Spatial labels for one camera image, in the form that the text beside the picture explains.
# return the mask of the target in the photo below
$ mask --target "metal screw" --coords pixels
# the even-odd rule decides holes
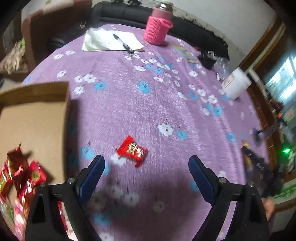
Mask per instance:
[[[225,177],[220,177],[220,178],[218,179],[218,181],[219,181],[220,183],[224,184],[224,183],[227,182],[227,179],[226,179]]]
[[[75,178],[71,177],[71,178],[68,179],[67,182],[68,182],[69,184],[72,184],[72,183],[75,182]]]
[[[46,182],[42,182],[41,184],[40,184],[40,187],[41,188],[44,188],[46,186]]]
[[[254,187],[254,186],[255,186],[255,183],[253,183],[252,181],[249,181],[249,182],[248,182],[248,185],[249,185],[250,187]]]

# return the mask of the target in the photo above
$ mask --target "open cardboard box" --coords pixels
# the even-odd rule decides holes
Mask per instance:
[[[49,183],[63,183],[66,171],[67,82],[26,85],[0,94],[0,165],[7,152],[21,143],[28,163],[36,160],[48,173]],[[16,198],[14,186],[9,199]],[[11,220],[5,220],[13,231]]]

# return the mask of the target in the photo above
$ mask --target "black headboard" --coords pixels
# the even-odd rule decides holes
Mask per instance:
[[[119,23],[145,29],[152,10],[148,7],[99,2],[92,9],[91,25],[99,27],[105,23]],[[227,44],[211,31],[176,16],[173,16],[172,23],[169,35],[180,38],[193,47],[198,46],[206,52],[214,51],[216,55],[229,59]]]

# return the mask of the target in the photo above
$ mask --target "hand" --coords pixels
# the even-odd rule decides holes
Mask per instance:
[[[274,212],[274,202],[272,199],[267,199],[267,198],[261,198],[261,201],[265,209],[267,221],[269,221]]]

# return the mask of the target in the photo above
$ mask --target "bed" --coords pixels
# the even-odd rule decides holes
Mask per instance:
[[[133,32],[144,52],[83,52],[83,36],[55,50],[23,84],[69,81],[71,107],[67,167],[75,176],[96,154],[105,171],[85,207],[102,240],[192,240],[205,220],[206,203],[189,170],[198,155],[217,176],[245,183],[242,140],[257,148],[252,129],[260,121],[243,93],[229,100],[215,72],[190,64],[170,45],[143,41],[144,30],[120,24],[99,29]],[[166,42],[199,52],[167,35]],[[116,148],[127,135],[149,149],[143,165],[119,158]],[[218,240],[227,233],[231,206]]]

